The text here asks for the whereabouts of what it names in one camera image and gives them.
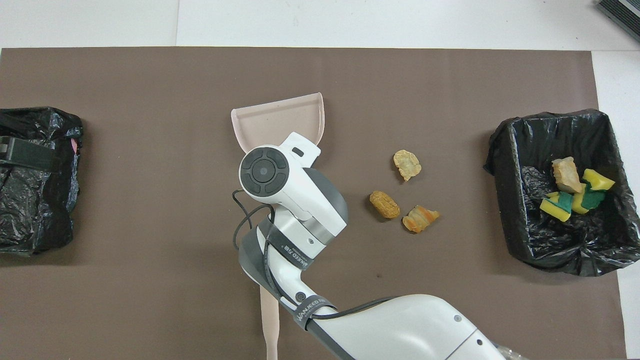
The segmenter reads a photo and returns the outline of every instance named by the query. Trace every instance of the bin with black liner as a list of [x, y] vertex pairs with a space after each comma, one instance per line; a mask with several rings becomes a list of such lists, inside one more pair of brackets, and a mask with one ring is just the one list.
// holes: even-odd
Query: bin with black liner
[[[616, 184], [596, 209], [560, 220], [540, 210], [557, 191], [551, 161], [572, 156], [582, 175]], [[640, 259], [640, 220], [609, 117], [597, 110], [540, 113], [503, 121], [484, 168], [494, 175], [509, 253], [547, 272], [599, 276]]]
[[0, 110], [0, 252], [71, 242], [82, 135], [80, 118], [56, 108]]

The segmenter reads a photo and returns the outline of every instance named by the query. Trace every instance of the food scrap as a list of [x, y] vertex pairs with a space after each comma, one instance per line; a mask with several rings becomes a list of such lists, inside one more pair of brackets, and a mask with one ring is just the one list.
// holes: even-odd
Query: food scrap
[[404, 181], [409, 181], [422, 170], [418, 158], [415, 157], [414, 153], [407, 150], [400, 150], [394, 154], [394, 164], [400, 170], [400, 175], [402, 175]]
[[556, 159], [551, 162], [554, 170], [556, 184], [561, 191], [567, 193], [577, 193], [582, 190], [578, 170], [573, 162], [573, 157]]
[[402, 218], [402, 223], [410, 231], [419, 233], [431, 225], [438, 217], [440, 217], [439, 212], [427, 210], [420, 205], [416, 205], [409, 211], [409, 215]]
[[391, 196], [381, 191], [374, 191], [369, 196], [369, 201], [385, 218], [395, 218], [400, 215], [400, 207], [391, 199]]

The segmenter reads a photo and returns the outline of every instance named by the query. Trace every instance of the pink dustpan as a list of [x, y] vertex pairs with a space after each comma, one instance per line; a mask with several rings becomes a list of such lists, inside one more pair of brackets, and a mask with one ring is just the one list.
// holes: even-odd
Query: pink dustpan
[[244, 152], [266, 144], [280, 145], [294, 131], [317, 145], [324, 133], [322, 94], [233, 109], [231, 122]]

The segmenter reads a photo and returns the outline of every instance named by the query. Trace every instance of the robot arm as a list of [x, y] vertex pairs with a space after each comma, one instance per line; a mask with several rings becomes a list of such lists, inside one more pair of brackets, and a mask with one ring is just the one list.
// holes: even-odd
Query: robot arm
[[255, 200], [275, 205], [242, 240], [245, 273], [267, 289], [339, 359], [504, 359], [470, 321], [430, 295], [383, 299], [338, 313], [300, 278], [348, 222], [346, 202], [320, 172], [312, 142], [292, 133], [242, 160], [239, 178]]

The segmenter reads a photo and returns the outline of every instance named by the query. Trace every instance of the brown paper sheet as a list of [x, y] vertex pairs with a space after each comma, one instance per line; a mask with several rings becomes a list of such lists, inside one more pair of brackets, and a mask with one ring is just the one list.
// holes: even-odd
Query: brown paper sheet
[[[0, 257], [0, 358], [264, 359], [258, 287], [231, 246], [244, 153], [229, 114], [318, 91], [315, 167], [349, 225], [303, 274], [311, 288], [339, 309], [436, 295], [532, 359], [625, 357], [616, 274], [513, 259], [482, 169], [501, 120], [597, 108], [589, 53], [147, 47], [3, 49], [0, 107], [58, 107], [86, 136], [75, 240]], [[423, 165], [408, 183], [399, 149]], [[442, 216], [410, 234], [376, 216], [373, 190]], [[282, 359], [331, 358], [281, 322]]]

